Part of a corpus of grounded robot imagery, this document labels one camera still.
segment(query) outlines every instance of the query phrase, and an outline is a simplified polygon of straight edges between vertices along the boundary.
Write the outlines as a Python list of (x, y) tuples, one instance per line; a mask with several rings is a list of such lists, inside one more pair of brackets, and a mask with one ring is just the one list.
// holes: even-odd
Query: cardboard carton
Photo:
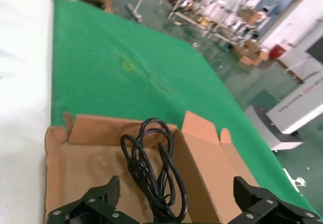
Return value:
[(260, 50), (258, 42), (254, 39), (248, 39), (245, 42), (245, 46), (249, 49), (251, 53), (257, 53)]
[(254, 26), (261, 15), (255, 9), (247, 8), (240, 12), (240, 17), (250, 26)]
[(232, 52), (240, 62), (242, 62), (245, 65), (253, 65), (257, 66), (262, 61), (268, 60), (268, 51), (266, 49), (258, 49), (257, 52), (252, 52), (256, 50), (256, 46), (254, 42), (249, 42), (248, 45), (251, 47), (245, 47), (245, 46), (238, 46), (235, 45), (232, 48)]
[[(123, 134), (138, 135), (141, 122), (127, 119), (66, 114), (66, 127), (50, 127), (45, 136), (46, 197), (45, 216), (62, 205), (73, 202), (91, 187), (106, 184), (114, 175), (120, 177), (119, 211), (138, 220), (152, 222), (149, 204), (127, 169), (120, 147)], [(219, 140), (215, 126), (187, 112), (183, 129), (169, 125), (174, 137), (173, 160), (188, 194), (188, 214), (183, 222), (228, 223), (241, 213), (233, 196), (233, 178), (242, 176), (257, 185), (223, 129)], [(144, 139), (146, 154), (157, 173), (162, 167), (157, 143), (163, 136)], [(173, 211), (181, 208), (179, 193)]]

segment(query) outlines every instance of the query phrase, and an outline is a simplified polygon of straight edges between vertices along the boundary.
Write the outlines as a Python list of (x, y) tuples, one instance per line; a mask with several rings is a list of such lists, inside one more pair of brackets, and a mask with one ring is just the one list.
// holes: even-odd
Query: green table cover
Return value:
[(314, 211), (202, 55), (190, 45), (82, 2), (55, 0), (51, 124), (63, 112), (180, 128), (190, 110), (233, 143), (261, 187)]

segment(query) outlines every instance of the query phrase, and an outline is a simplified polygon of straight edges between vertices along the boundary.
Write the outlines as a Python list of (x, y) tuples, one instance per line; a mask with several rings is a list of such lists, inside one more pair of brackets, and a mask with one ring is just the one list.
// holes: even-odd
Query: coiled power cord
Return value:
[[(146, 129), (149, 123), (158, 123), (161, 128)], [(158, 150), (163, 161), (163, 167), (157, 179), (155, 174), (153, 173), (151, 164), (144, 151), (143, 146), (144, 137), (152, 133), (164, 135), (167, 139), (168, 144), (168, 147), (166, 149), (164, 144), (158, 143)], [(127, 141), (130, 141), (133, 144), (131, 156), (129, 155), (126, 148)], [(136, 182), (149, 202), (150, 208), (154, 215), (154, 222), (180, 223), (187, 213), (187, 194), (183, 180), (172, 160), (174, 140), (172, 133), (166, 123), (158, 118), (147, 119), (141, 125), (139, 135), (136, 138), (125, 134), (120, 138), (120, 144), (128, 162), (128, 170), (133, 180)], [(178, 216), (175, 216), (171, 210), (172, 206), (175, 203), (176, 197), (172, 173), (175, 177), (177, 185), (179, 186), (182, 198), (182, 208)], [(170, 194), (165, 193), (167, 183), (170, 188)]]

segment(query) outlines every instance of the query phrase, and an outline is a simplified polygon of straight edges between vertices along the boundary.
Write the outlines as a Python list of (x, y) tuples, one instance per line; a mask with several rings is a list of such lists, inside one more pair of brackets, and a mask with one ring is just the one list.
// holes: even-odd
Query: table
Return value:
[(190, 110), (233, 143), (261, 187), (314, 211), (203, 56), (190, 45), (81, 2), (55, 1), (51, 124), (63, 112), (180, 128)]

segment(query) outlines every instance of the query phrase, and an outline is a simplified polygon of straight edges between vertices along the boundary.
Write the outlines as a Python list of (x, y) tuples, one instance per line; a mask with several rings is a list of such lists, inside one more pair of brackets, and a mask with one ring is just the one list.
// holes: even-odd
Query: floor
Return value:
[[(137, 1), (112, 0), (112, 3), (116, 14), (134, 21), (125, 9), (125, 4), (135, 5)], [(143, 1), (139, 9), (143, 16), (142, 25), (195, 47), (205, 56), (243, 110), (252, 104), (273, 107), (299, 85), (275, 61), (262, 63), (258, 67), (245, 66), (226, 47), (202, 37), (200, 31), (191, 24), (180, 18), (167, 20), (171, 4), (164, 0), (159, 5), (159, 1)], [(178, 26), (174, 21), (181, 22), (182, 25)], [(292, 178), (301, 176), (306, 180), (306, 187), (300, 191), (323, 214), (323, 202), (320, 199), (323, 194), (320, 187), (323, 182), (323, 145), (320, 144), (323, 139), (323, 115), (300, 129), (300, 134), (305, 138), (304, 144), (292, 150), (279, 151), (276, 156)]]

